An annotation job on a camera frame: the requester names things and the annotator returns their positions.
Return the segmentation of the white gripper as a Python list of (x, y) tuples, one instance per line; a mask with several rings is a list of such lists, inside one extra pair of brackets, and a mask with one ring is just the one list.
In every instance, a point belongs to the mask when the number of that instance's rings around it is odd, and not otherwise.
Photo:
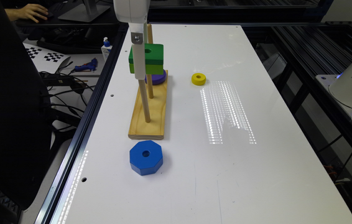
[(132, 56), (135, 78), (145, 79), (144, 23), (147, 21), (150, 0), (114, 0), (118, 21), (131, 23)]

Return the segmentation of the person's hand on mouse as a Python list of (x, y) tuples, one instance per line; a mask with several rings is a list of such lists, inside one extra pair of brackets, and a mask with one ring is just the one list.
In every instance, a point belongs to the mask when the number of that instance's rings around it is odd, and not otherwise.
[(49, 10), (40, 4), (27, 4), (19, 9), (20, 19), (29, 19), (35, 23), (46, 21), (48, 19)]

